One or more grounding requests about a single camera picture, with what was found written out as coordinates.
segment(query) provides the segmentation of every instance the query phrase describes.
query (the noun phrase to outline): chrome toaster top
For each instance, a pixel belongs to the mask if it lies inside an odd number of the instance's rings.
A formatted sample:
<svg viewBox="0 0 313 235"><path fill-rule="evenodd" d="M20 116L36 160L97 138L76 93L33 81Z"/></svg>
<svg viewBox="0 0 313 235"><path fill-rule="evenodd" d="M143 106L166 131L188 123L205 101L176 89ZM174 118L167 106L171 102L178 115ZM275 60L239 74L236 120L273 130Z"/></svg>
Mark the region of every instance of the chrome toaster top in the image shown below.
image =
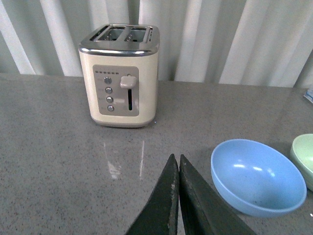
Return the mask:
<svg viewBox="0 0 313 235"><path fill-rule="evenodd" d="M97 123L140 127L157 108L160 44L155 26L104 25L79 45L90 114Z"/></svg>

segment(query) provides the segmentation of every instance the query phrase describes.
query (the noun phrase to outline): toaster button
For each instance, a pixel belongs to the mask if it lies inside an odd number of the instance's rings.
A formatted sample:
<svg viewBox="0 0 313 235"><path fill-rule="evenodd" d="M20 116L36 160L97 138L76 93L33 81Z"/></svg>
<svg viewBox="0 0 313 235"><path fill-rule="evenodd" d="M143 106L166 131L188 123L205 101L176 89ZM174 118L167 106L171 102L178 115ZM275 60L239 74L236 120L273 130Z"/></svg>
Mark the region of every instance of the toaster button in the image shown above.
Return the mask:
<svg viewBox="0 0 313 235"><path fill-rule="evenodd" d="M109 110L110 112L112 112L112 111L114 111L114 107L113 107L112 105L109 105L109 106L108 106L108 110Z"/></svg>
<svg viewBox="0 0 313 235"><path fill-rule="evenodd" d="M106 93L111 94L112 93L112 88L111 87L107 87L106 88Z"/></svg>
<svg viewBox="0 0 313 235"><path fill-rule="evenodd" d="M111 84L111 83L112 83L112 79L111 79L110 77L105 77L105 78L104 78L104 82L105 82L106 84Z"/></svg>
<svg viewBox="0 0 313 235"><path fill-rule="evenodd" d="M107 102L108 102L108 103L113 103L113 98L112 98L111 96L108 96L108 97L107 97Z"/></svg>

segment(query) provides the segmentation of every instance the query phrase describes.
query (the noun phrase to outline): plastic bowl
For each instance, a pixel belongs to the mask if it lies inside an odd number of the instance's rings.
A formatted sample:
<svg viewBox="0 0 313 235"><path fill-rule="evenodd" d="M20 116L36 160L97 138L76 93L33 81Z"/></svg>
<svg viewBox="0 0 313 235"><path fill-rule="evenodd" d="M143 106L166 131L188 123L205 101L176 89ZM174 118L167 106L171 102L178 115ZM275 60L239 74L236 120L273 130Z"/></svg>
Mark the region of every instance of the plastic bowl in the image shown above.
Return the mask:
<svg viewBox="0 0 313 235"><path fill-rule="evenodd" d="M304 134L294 139L290 158L300 170L308 189L313 191L313 134Z"/></svg>
<svg viewBox="0 0 313 235"><path fill-rule="evenodd" d="M276 217L299 208L307 188L300 171L275 149L250 140L220 143L211 156L213 183L237 210Z"/></svg>

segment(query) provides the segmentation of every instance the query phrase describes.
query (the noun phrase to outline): toaster slot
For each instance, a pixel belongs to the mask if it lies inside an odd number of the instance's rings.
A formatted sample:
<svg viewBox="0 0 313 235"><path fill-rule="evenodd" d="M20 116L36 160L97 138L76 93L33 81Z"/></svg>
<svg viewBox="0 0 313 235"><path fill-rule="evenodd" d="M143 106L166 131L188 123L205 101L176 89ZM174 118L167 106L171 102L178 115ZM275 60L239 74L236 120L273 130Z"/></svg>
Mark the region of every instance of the toaster slot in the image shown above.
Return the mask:
<svg viewBox="0 0 313 235"><path fill-rule="evenodd" d="M150 28L146 27L133 27L129 34L127 35L125 41L126 42L146 42L147 41L147 36L149 34Z"/></svg>
<svg viewBox="0 0 313 235"><path fill-rule="evenodd" d="M105 30L95 41L116 41L126 27L114 26Z"/></svg>

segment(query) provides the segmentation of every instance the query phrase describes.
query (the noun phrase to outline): toaster control panel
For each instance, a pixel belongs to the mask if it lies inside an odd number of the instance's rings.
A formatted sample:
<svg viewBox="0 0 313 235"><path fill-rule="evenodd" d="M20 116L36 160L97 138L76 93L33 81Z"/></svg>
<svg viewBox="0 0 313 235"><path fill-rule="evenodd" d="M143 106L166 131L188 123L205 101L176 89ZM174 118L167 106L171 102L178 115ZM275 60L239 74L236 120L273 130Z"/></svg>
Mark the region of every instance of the toaster control panel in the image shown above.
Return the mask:
<svg viewBox="0 0 313 235"><path fill-rule="evenodd" d="M139 69L137 67L94 65L93 77L101 114L139 115Z"/></svg>

